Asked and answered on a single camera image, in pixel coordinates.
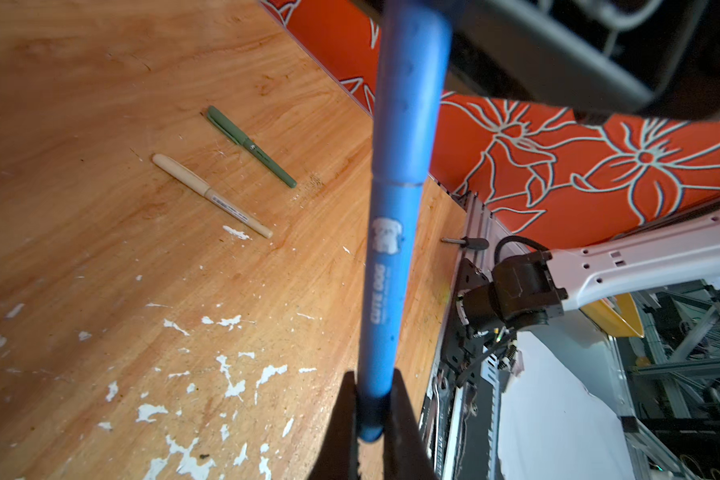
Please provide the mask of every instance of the white flower pattern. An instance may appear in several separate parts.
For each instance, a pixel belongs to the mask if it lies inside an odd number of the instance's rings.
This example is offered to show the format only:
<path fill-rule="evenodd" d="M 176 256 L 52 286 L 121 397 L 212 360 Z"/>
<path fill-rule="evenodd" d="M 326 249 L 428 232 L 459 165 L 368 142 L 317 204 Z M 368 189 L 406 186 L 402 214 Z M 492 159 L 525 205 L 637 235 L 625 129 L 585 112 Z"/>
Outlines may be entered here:
<path fill-rule="evenodd" d="M 295 38 L 322 35 L 331 47 L 311 54 L 373 116 L 375 92 L 366 79 L 377 67 L 379 25 L 333 0 L 261 2 Z M 320 29 L 314 12 L 328 10 L 341 29 Z M 720 121 L 615 115 L 587 127 L 565 108 L 452 91 L 443 92 L 441 105 L 432 176 L 455 194 L 477 191 L 510 230 L 550 246 L 604 240 L 720 194 Z M 580 224 L 576 216 L 587 225 L 560 228 Z"/>

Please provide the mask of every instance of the wood grain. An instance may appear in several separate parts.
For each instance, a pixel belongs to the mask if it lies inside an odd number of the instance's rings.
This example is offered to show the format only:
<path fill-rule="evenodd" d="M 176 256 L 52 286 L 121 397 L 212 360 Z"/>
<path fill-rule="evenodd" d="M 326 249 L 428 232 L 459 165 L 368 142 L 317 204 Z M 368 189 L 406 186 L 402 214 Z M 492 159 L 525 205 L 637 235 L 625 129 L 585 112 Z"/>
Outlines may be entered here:
<path fill-rule="evenodd" d="M 200 116 L 209 104 L 298 187 L 221 136 Z M 0 478 L 144 478 L 154 458 L 174 478 L 182 454 L 166 436 L 198 438 L 208 478 L 258 478 L 261 456 L 274 478 L 303 478 L 357 360 L 371 130 L 253 0 L 0 2 Z M 274 237 L 157 168 L 155 152 Z M 428 182 L 398 351 L 416 410 L 456 255 L 439 238 L 463 222 Z M 240 398 L 225 398 L 219 355 L 246 381 Z M 257 389 L 270 365 L 288 370 Z M 136 422 L 143 404 L 170 413 Z M 367 478 L 378 447 L 363 454 Z"/>

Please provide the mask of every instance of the screwdriver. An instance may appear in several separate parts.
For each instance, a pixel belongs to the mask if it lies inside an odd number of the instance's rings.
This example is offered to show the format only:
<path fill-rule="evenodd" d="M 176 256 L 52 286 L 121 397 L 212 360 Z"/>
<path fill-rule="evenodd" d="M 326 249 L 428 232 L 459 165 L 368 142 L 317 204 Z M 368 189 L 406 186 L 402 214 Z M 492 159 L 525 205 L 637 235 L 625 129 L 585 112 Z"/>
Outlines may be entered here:
<path fill-rule="evenodd" d="M 461 248 L 469 248 L 470 250 L 486 250 L 488 248 L 488 240 L 485 238 L 443 238 L 442 242 L 446 244 L 457 244 L 461 245 Z"/>

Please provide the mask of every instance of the beige pen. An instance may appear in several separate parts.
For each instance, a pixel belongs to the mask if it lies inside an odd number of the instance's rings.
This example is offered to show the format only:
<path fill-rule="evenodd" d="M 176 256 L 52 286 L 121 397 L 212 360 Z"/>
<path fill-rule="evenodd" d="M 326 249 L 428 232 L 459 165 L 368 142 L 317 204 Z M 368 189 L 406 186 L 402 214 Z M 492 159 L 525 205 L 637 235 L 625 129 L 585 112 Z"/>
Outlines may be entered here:
<path fill-rule="evenodd" d="M 258 220 L 252 218 L 250 215 L 240 210 L 237 206 L 233 205 L 232 202 L 219 195 L 208 183 L 202 178 L 195 175 L 192 170 L 184 167 L 179 162 L 175 161 L 171 157 L 167 157 L 163 154 L 154 154 L 152 161 L 155 165 L 162 168 L 172 177 L 191 188 L 201 196 L 207 198 L 217 206 L 221 207 L 222 210 L 234 216 L 245 225 L 250 226 L 261 235 L 269 238 L 272 236 L 272 231 L 266 226 L 261 225 Z"/>

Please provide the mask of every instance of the wire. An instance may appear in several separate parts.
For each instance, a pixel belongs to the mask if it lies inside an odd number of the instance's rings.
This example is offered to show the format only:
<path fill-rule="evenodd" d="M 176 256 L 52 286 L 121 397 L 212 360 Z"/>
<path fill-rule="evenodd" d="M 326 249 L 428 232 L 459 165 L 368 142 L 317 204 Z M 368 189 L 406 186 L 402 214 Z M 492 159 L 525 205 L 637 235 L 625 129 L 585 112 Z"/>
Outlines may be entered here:
<path fill-rule="evenodd" d="M 712 474 L 712 480 L 720 480 L 717 476 L 718 473 L 720 474 L 720 470 L 718 470 L 717 468 L 713 468 L 710 470 L 710 474 Z"/>
<path fill-rule="evenodd" d="M 508 334 L 504 335 L 504 338 L 501 341 L 492 342 L 490 344 L 490 347 L 488 347 L 485 352 L 483 352 L 480 356 L 475 357 L 475 359 L 470 362 L 469 366 L 458 374 L 458 376 L 456 377 L 456 386 L 463 386 L 467 379 L 470 377 L 470 374 L 474 370 L 479 368 L 483 361 L 496 353 L 496 351 L 499 350 L 502 346 L 507 345 L 513 338 L 514 331 L 512 329 L 509 329 Z"/>
<path fill-rule="evenodd" d="M 640 26 L 651 15 L 656 13 L 663 0 L 649 0 L 640 10 L 624 13 L 610 0 L 574 0 L 579 7 L 592 18 L 605 25 L 609 30 L 625 32 Z"/>
<path fill-rule="evenodd" d="M 704 477 L 704 471 L 702 470 L 701 465 L 699 465 L 699 463 L 696 461 L 696 459 L 694 457 L 683 454 L 683 455 L 679 456 L 679 459 L 680 459 L 680 462 L 682 463 L 682 465 L 684 467 L 688 468 L 689 470 L 691 470 L 691 467 L 688 465 L 688 462 L 686 460 L 691 460 L 693 462 L 693 465 L 696 466 L 696 469 L 698 471 L 698 473 L 696 473 L 695 475 L 698 475 L 702 478 Z"/>
<path fill-rule="evenodd" d="M 494 248 L 494 266 L 499 263 L 499 254 L 501 253 L 501 247 L 508 244 L 509 242 L 518 242 L 519 244 L 527 245 L 531 248 L 535 248 L 536 250 L 548 250 L 548 248 L 537 241 L 531 240 L 530 238 L 527 238 L 525 236 L 520 235 L 509 235 L 505 236 L 501 240 L 499 240 L 499 243 L 496 244 L 496 247 Z"/>

